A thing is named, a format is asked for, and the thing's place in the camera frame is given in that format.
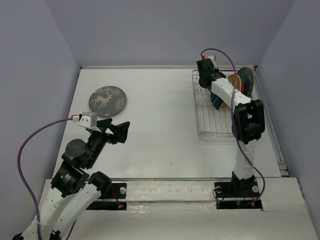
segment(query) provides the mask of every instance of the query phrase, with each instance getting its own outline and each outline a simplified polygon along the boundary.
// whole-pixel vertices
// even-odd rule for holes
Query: white platform
[[[213,186],[213,181],[128,181],[127,210],[86,210],[69,240],[317,239],[295,178],[266,179],[263,211],[217,210]]]
[[[94,167],[111,178],[230,178],[235,166],[235,141],[208,141],[197,136],[192,69],[82,69],[70,115],[90,111],[89,97],[103,86],[117,86],[127,95],[115,125],[130,121],[125,144],[106,145]],[[270,129],[258,142],[255,165],[265,177],[280,177],[279,156]],[[68,122],[54,174],[72,139],[89,137]]]

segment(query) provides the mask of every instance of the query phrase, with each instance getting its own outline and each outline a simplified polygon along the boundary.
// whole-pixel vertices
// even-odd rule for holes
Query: white wall
[[[68,116],[79,68],[46,3],[0,1],[0,239],[26,229],[35,207],[17,170],[22,142]],[[64,125],[36,136],[22,169],[37,197],[54,170]]]
[[[284,160],[320,237],[320,1],[297,0],[258,74]]]
[[[80,66],[257,65],[294,0],[45,0]],[[219,64],[229,64],[224,57]]]

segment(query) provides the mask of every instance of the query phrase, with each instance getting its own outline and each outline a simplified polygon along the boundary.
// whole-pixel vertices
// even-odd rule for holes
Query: white tabletop
[[[82,69],[70,115],[90,111],[90,95],[103,86],[124,90],[126,106],[112,123],[131,125],[126,143],[106,145],[88,173],[101,171],[121,179],[231,177],[235,141],[197,136],[192,69]],[[67,143],[88,137],[76,123],[66,124],[54,174]],[[258,141],[254,164],[265,177],[280,177],[277,159],[267,128]]]

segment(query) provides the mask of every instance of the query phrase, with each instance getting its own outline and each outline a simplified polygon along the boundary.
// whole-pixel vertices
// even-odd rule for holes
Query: white robotic arm
[[[263,103],[260,100],[253,100],[245,96],[237,89],[235,90],[226,76],[219,71],[214,56],[203,57],[202,60],[197,61],[197,67],[200,86],[221,98],[228,107],[231,108],[233,105],[232,117],[237,131],[237,134],[233,134],[238,138],[240,147],[245,155],[253,163],[257,141],[265,130]],[[253,187],[255,190],[257,189],[253,166],[244,157],[239,148],[237,148],[231,182],[228,184],[217,182],[215,185],[221,188],[219,195],[222,198],[243,198]]]
[[[102,172],[91,175],[84,172],[96,162],[106,143],[125,143],[129,122],[112,125],[112,119],[97,121],[97,115],[84,112],[72,116],[73,122],[91,133],[87,142],[70,141],[62,155],[63,162],[52,179],[51,188],[40,209],[40,223],[35,217],[30,226],[13,240],[38,240],[38,224],[43,240],[61,240],[80,214],[101,195],[106,196],[112,180]]]

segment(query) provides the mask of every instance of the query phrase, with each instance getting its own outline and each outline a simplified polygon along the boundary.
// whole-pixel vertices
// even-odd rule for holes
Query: dish rack
[[[232,71],[223,71],[228,76]],[[211,103],[210,91],[199,85],[198,70],[192,71],[192,86],[197,134],[205,139],[233,139],[230,108],[216,110]]]

